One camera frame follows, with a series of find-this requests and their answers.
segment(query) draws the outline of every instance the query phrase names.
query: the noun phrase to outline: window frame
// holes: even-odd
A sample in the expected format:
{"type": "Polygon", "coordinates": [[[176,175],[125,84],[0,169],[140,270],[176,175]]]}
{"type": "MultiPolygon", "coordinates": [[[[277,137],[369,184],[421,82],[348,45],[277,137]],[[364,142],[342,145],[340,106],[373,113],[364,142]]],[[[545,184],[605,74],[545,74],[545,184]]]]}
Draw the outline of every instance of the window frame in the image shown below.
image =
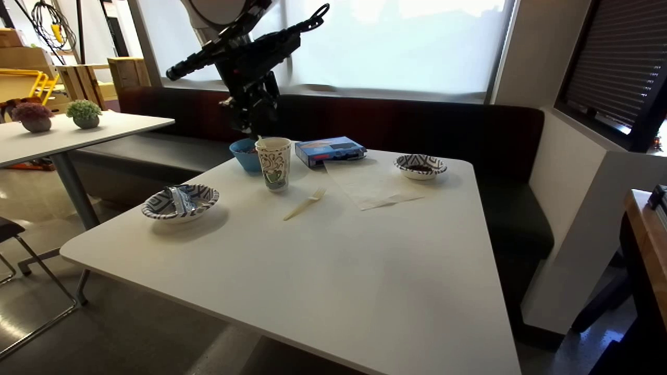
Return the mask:
{"type": "Polygon", "coordinates": [[[567,89],[573,81],[576,63],[584,53],[584,47],[586,47],[589,29],[595,20],[599,1],[601,0],[591,0],[591,3],[588,8],[584,27],[579,31],[579,40],[576,40],[574,50],[569,58],[569,66],[567,66],[565,79],[561,82],[561,92],[556,95],[555,106],[629,152],[647,152],[654,145],[654,137],[660,129],[660,123],[667,117],[667,63],[654,82],[656,89],[653,89],[649,97],[646,100],[644,107],[637,114],[637,121],[632,124],[632,131],[626,136],[622,131],[614,129],[612,124],[597,121],[594,109],[579,113],[570,104],[567,104],[567,89]]]}

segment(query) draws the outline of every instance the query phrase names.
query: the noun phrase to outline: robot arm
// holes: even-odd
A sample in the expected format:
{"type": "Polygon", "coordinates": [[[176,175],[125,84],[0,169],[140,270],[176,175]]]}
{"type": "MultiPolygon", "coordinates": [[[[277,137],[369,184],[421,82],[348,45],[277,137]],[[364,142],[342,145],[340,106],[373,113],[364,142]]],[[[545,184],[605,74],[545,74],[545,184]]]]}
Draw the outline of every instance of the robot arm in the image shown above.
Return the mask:
{"type": "Polygon", "coordinates": [[[328,3],[323,3],[311,19],[284,31],[261,34],[249,42],[247,32],[268,11],[272,0],[247,0],[218,3],[215,0],[184,0],[191,25],[200,34],[210,34],[200,51],[187,55],[166,70],[168,79],[178,79],[195,68],[215,64],[228,100],[223,104],[230,109],[230,119],[242,133],[270,133],[277,121],[277,82],[272,66],[287,58],[300,45],[300,32],[317,29],[328,3]]]}

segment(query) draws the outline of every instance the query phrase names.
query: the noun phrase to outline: paper cup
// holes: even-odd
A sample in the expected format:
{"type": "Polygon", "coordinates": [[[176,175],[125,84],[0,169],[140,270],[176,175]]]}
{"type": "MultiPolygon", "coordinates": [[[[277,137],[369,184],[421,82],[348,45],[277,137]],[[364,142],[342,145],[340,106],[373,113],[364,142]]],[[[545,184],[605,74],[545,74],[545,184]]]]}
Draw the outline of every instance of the paper cup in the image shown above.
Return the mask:
{"type": "Polygon", "coordinates": [[[261,137],[253,142],[264,183],[270,191],[287,184],[292,142],[287,137],[261,137]]]}

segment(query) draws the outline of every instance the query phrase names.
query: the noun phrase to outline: bowl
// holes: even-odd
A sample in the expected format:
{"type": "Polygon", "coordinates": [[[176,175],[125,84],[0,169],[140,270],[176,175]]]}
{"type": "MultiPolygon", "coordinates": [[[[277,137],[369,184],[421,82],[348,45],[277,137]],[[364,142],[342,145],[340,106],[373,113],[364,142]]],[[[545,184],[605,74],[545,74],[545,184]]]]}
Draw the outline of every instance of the bowl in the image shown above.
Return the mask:
{"type": "Polygon", "coordinates": [[[236,155],[236,159],[244,166],[245,172],[261,171],[251,137],[244,137],[228,144],[228,152],[236,155]]]}
{"type": "Polygon", "coordinates": [[[439,158],[426,154],[406,154],[395,158],[397,169],[408,179],[435,179],[446,171],[439,158]]]}
{"type": "Polygon", "coordinates": [[[209,184],[172,184],[175,189],[181,191],[181,196],[189,201],[191,212],[185,209],[176,209],[176,205],[172,204],[170,191],[163,189],[152,193],[144,205],[141,212],[154,221],[163,221],[163,222],[185,222],[185,221],[193,221],[200,218],[218,197],[216,189],[209,187],[209,184]]]}

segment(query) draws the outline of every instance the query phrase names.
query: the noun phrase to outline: blue container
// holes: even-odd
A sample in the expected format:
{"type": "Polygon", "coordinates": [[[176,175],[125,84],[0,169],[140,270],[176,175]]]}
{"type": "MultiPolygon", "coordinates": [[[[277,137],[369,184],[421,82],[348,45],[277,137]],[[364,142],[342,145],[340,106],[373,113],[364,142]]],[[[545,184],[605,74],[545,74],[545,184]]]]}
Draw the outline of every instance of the blue container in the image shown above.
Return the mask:
{"type": "Polygon", "coordinates": [[[244,166],[245,172],[261,171],[251,137],[244,137],[228,144],[228,152],[236,155],[236,159],[244,166]]]}

